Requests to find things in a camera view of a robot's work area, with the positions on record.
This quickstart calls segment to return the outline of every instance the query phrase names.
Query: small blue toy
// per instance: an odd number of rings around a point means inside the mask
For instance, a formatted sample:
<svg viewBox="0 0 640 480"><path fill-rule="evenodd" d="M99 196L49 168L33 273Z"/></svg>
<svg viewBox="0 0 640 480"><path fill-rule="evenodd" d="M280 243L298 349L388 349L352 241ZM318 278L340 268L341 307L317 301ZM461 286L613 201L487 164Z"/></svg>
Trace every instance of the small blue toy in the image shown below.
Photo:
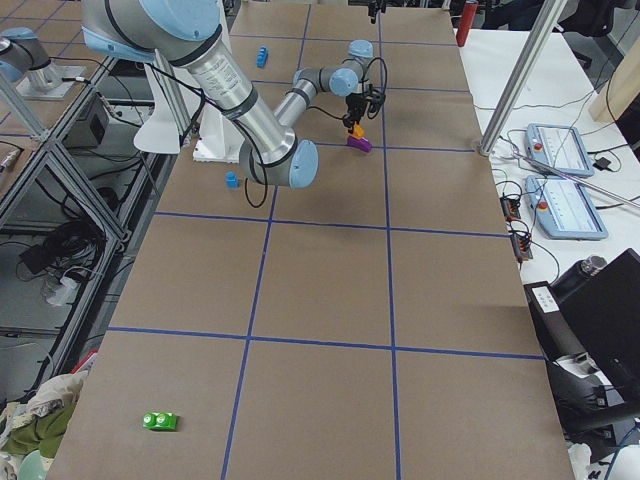
<svg viewBox="0 0 640 480"><path fill-rule="evenodd" d="M240 181L238 180L238 176L234 172L227 172L227 187L229 188L238 188L240 186Z"/></svg>
<svg viewBox="0 0 640 480"><path fill-rule="evenodd" d="M269 57L269 49L262 45L258 50L258 57L256 58L256 65L259 68L264 68L267 64L267 58Z"/></svg>

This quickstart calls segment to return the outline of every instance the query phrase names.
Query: red cylinder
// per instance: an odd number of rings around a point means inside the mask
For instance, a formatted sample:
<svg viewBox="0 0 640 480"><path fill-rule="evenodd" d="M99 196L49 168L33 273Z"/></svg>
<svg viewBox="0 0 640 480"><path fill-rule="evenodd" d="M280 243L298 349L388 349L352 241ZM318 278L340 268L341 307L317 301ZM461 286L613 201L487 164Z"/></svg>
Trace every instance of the red cylinder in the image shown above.
<svg viewBox="0 0 640 480"><path fill-rule="evenodd" d="M456 41L459 47L464 47L464 44L467 42L467 36L469 35L469 29L471 28L473 19L476 16L476 10L478 10L478 1L467 0L462 10L462 18L460 19L458 33L456 34Z"/></svg>

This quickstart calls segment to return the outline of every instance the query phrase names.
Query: black monitor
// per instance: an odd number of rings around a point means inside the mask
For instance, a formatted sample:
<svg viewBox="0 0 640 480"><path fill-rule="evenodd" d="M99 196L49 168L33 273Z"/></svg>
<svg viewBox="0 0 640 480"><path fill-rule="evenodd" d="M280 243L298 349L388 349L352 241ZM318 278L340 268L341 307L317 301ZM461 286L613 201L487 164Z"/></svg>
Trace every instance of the black monitor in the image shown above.
<svg viewBox="0 0 640 480"><path fill-rule="evenodd" d="M625 250L560 310L622 398L640 401L640 256Z"/></svg>

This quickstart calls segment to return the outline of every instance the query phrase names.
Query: white table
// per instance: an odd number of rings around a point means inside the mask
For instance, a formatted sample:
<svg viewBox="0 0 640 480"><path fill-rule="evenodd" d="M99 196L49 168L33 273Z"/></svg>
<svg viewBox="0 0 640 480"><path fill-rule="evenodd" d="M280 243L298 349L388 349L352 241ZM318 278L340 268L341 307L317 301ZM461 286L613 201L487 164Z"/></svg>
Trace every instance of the white table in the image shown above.
<svg viewBox="0 0 640 480"><path fill-rule="evenodd" d="M527 32L472 30L466 45L460 49L462 61L467 74L469 87L474 98L476 114L480 128L484 130L511 75L513 66L526 41ZM530 123L546 123L557 125L573 125L586 134L597 130L605 123L591 119L588 107L595 99L593 86L576 61L571 49L561 34L552 34L538 59L525 87L520 94L516 106L520 105L564 105L567 102L582 101L566 105L562 108L538 107L514 110L502 132L506 137L512 129L525 129ZM511 139L525 152L523 132L511 132ZM595 151L625 144L624 137L615 125L610 125L596 133L584 135L584 144L588 151ZM630 148L615 150L622 160L622 169L618 173L600 172L586 179L588 182L613 191L625 198L640 195L640 164ZM524 189L524 178L531 174L518 167L515 160L504 160L500 157L511 156L511 147L499 140L491 155L491 162L496 169L504 170L509 180L518 182ZM611 167L616 166L615 158L604 154L612 160ZM496 182L505 179L500 171L494 171ZM516 192L517 188L507 185L507 192ZM595 205L617 203L603 195L589 191ZM520 208L523 220L530 226L533 223L531 210ZM603 256L612 261L623 250L631 247L640 252L640 210L631 207L618 207L599 211L609 237L600 241L550 240L539 225L533 230L533 240L549 249L558 259L560 272L564 272L577 260L590 254ZM554 260L542 249L534 245L534 259L524 262L521 269L523 283L551 281L556 275Z"/></svg>

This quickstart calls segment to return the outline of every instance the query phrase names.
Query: wire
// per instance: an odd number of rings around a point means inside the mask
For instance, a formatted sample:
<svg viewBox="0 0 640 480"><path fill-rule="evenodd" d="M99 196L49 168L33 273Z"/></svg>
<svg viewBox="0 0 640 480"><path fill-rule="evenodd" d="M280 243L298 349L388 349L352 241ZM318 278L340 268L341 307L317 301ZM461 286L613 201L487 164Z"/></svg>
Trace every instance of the wire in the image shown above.
<svg viewBox="0 0 640 480"><path fill-rule="evenodd" d="M4 140L0 140L0 143L2 143L4 145L10 145L12 147L15 147L15 148L19 149L21 152L24 152L24 148L22 148L20 145L16 145L15 143L5 142Z"/></svg>
<svg viewBox="0 0 640 480"><path fill-rule="evenodd" d="M342 117L338 117L337 115L334 115L333 113L327 112L324 108L320 108L320 107L317 107L317 106L315 106L315 105L310 105L310 106L308 106L308 107L307 107L307 110L320 110L320 111L321 111L322 113L324 113L326 116L331 117L331 118L333 118L333 119L335 119L335 120L340 120L340 121L342 121L342 120L345 118L344 116L342 116Z"/></svg>
<svg viewBox="0 0 640 480"><path fill-rule="evenodd" d="M635 430L640 431L640 427L638 427L637 424L634 425L633 428L631 428L624 437L622 437L622 440L620 440L620 443L618 444L618 448L616 452L613 454L613 457L611 458L611 462L609 463L609 468L607 468L607 474L604 476L604 480L609 480L609 477L611 476L611 472L613 471L613 466L615 465L616 460L618 459L618 455L620 454L620 451L626 446L625 445L626 441L629 439L629 437Z"/></svg>
<svg viewBox="0 0 640 480"><path fill-rule="evenodd" d="M31 245L29 245L28 243L16 242L16 241L13 241L13 240L8 240L6 242L0 243L0 247L2 247L3 245L20 245L22 247L31 248Z"/></svg>
<svg viewBox="0 0 640 480"><path fill-rule="evenodd" d="M558 259L556 258L556 256L553 253L551 253L547 248L543 247L542 245L540 245L537 242L534 242L533 240L531 240L531 243L533 245L535 245L536 247L539 247L542 250L544 250L545 252L547 252L551 256L551 258L553 258L553 261L556 264L556 275L555 275L555 277L553 277L553 280L551 280L549 283L555 282L558 278L560 278L560 262L558 262Z"/></svg>
<svg viewBox="0 0 640 480"><path fill-rule="evenodd" d="M640 198L640 195L638 195L637 197L630 198L629 201L633 202L634 200L637 200L639 198ZM624 203L616 203L614 205L602 205L602 206L596 207L596 210L608 210L610 208L617 208L617 207L621 207L623 205L624 205Z"/></svg>
<svg viewBox="0 0 640 480"><path fill-rule="evenodd" d="M47 358L49 359L49 364L51 365L51 373L56 371L56 365L53 362L53 357L51 356L51 354L47 351L46 348L44 348L42 345L40 345L37 342L28 342L28 343L20 343L18 345L11 345L9 347L0 347L0 350L13 350L15 348L23 348L23 347L38 347L40 350L42 350L44 352L44 354L47 356Z"/></svg>
<svg viewBox="0 0 640 480"><path fill-rule="evenodd" d="M147 64L147 65L149 66L149 68L151 68L151 70L153 70L155 72L158 72L161 75L166 76L167 78L170 78L174 82L177 82L179 85L182 85L183 87L185 87L191 93L193 93L195 95L198 95L202 100L204 100L206 103L208 103L213 108L215 108L216 110L218 110L219 112L222 113L222 109L218 105L216 105L216 103L211 98L209 98L205 94L204 90L202 90L201 88L192 87L191 85L183 82L182 80L180 80L176 76L171 75L171 74L165 72L164 70L157 68L156 66L154 66L152 64ZM255 152L258 155L258 165L260 165L260 168L262 169L262 174L263 174L263 178L264 178L264 183L263 183L264 191L263 191L262 199L258 203L253 203L253 201L249 197L249 190L248 190L248 186L247 186L247 183L248 183L248 180L249 180L248 178L245 178L245 181L244 181L244 195L245 195L245 198L247 199L247 202L249 203L249 205L251 205L253 208L260 208L265 204L265 202L267 200L268 192L269 192L269 182L268 182L268 179L267 179L266 165L263 162L262 153L260 152L260 149L258 148L258 145L256 144L256 142L253 139L253 137L251 135L249 135L249 132L247 131L247 128L242 123L240 123L239 120L233 120L232 123L244 134L244 137L246 139L248 139L249 142L251 142L253 150L255 150Z"/></svg>
<svg viewBox="0 0 640 480"><path fill-rule="evenodd" d="M48 190L47 188L40 182L40 180L38 180L37 178L35 179L35 183L36 185L38 185L38 187L40 187L40 190L42 190L42 193L44 193L47 198L49 198L49 200L51 200L53 203L60 205L60 209L62 210L62 214L69 218L69 219L73 219L73 220L77 220L79 218L82 218L82 215L78 212L75 212L74 210L71 210L71 208L69 208L67 206L67 204L64 201L58 200L57 198L55 198Z"/></svg>
<svg viewBox="0 0 640 480"><path fill-rule="evenodd" d="M95 60L93 58L53 57L53 56L51 58L53 58L54 60L72 60L72 61L76 61L76 62L93 62L93 63L99 65L100 67L102 67L105 71L107 71L109 73L111 78L113 78L116 82L118 82L122 86L124 91L127 93L127 96L129 97L129 100L131 101L131 106L133 107L133 109L138 114L138 118L140 118L140 122L144 123L144 120L142 118L142 113L140 112L140 110L138 110L136 102L133 99L133 95L131 95L131 91L127 88L127 86L124 84L124 82L117 77L117 75L111 75L111 73L112 73L111 70L107 69L107 67L105 66L105 64L103 62L99 62L98 60Z"/></svg>

